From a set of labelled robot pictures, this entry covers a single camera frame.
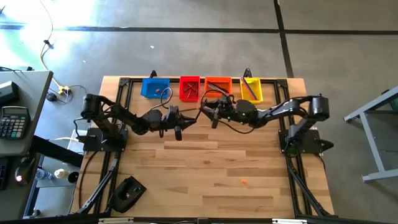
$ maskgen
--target blue bin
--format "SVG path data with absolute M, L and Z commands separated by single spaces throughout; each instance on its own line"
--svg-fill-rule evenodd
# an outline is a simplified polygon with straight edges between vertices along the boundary
M 160 99 L 164 89 L 170 87 L 169 78 L 144 78 L 142 81 L 141 95 L 150 99 Z M 169 97 L 169 91 L 163 94 L 163 99 Z

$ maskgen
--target wooden tabletop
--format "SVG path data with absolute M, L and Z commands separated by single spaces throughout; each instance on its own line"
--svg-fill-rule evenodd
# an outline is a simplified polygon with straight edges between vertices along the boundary
M 116 100 L 120 77 L 104 77 L 100 95 Z M 291 97 L 306 95 L 304 80 L 288 78 Z M 178 98 L 178 83 L 171 83 L 172 105 L 180 110 L 195 108 L 196 103 L 183 103 Z M 240 98 L 239 84 L 233 94 Z M 276 104 L 274 87 L 262 84 L 264 101 L 257 104 L 266 109 Z M 159 99 L 141 96 L 141 84 L 133 86 L 130 112 L 146 113 Z M 194 117 L 197 111 L 184 112 Z M 248 131 L 250 127 L 230 123 Z M 292 199 L 285 157 L 280 153 L 278 120 L 250 134 L 239 134 L 223 124 L 211 129 L 203 114 L 198 122 L 183 131 L 183 141 L 176 141 L 174 132 L 138 136 L 129 131 L 126 150 L 122 153 L 116 186 L 134 176 L 147 191 L 126 213 L 112 211 L 113 217 L 211 217 L 211 218 L 292 218 Z M 91 153 L 85 155 L 82 168 Z M 82 203 L 97 187 L 104 153 L 90 162 L 82 185 Z M 317 200 L 330 213 L 333 207 L 323 164 L 314 155 L 303 154 L 307 185 Z M 77 188 L 71 212 L 78 210 Z M 104 191 L 101 211 L 106 205 L 108 187 Z M 304 211 L 302 193 L 298 190 L 300 208 Z

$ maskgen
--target orange bin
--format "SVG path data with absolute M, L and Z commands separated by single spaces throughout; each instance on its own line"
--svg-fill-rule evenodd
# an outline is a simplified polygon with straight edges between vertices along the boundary
M 205 78 L 205 92 L 207 90 L 212 90 L 208 86 L 209 83 L 212 83 L 224 90 L 226 90 L 226 94 L 232 94 L 232 78 L 231 77 L 206 77 Z M 216 91 L 210 91 L 206 93 L 207 97 L 220 97 L 221 93 L 218 93 Z

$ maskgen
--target yellow bin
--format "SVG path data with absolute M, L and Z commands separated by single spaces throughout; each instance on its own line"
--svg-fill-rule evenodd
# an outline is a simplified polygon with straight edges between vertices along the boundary
M 241 82 L 241 94 L 242 94 L 242 99 L 248 100 L 251 103 L 261 103 L 262 102 L 262 90 L 261 90 L 261 81 L 259 78 L 244 78 L 246 82 L 249 84 L 250 89 L 253 91 L 255 96 L 257 97 L 258 100 L 254 100 L 253 97 L 251 96 L 250 92 L 246 89 L 246 87 L 243 85 L 242 80 L 239 80 Z

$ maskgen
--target gray floor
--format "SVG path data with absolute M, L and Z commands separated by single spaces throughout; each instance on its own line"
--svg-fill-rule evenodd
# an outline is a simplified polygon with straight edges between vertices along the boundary
M 49 22 L 33 2 L 25 8 L 10 4 L 0 15 L 0 22 L 30 24 L 23 30 L 0 30 L 2 64 L 42 68 L 39 52 Z M 74 2 L 44 1 L 55 27 L 277 28 L 271 0 Z M 286 29 L 398 30 L 397 1 L 280 0 L 280 6 Z M 56 31 L 52 40 L 54 49 L 46 53 L 45 63 L 57 80 L 84 85 L 92 93 L 99 92 L 103 75 L 148 75 L 153 69 L 159 75 L 240 76 L 250 67 L 257 77 L 287 76 L 279 34 Z M 398 178 L 362 182 L 361 176 L 377 171 L 376 165 L 363 130 L 342 117 L 398 85 L 398 36 L 287 35 L 287 43 L 295 77 L 305 79 L 309 94 L 330 99 L 331 118 L 318 127 L 322 138 L 335 143 L 325 153 L 335 213 L 397 223 Z M 46 102 L 37 134 L 69 136 L 83 95 L 77 88 L 68 105 Z M 67 194 L 64 198 L 70 201 Z M 52 205 L 38 206 L 47 214 L 60 213 Z

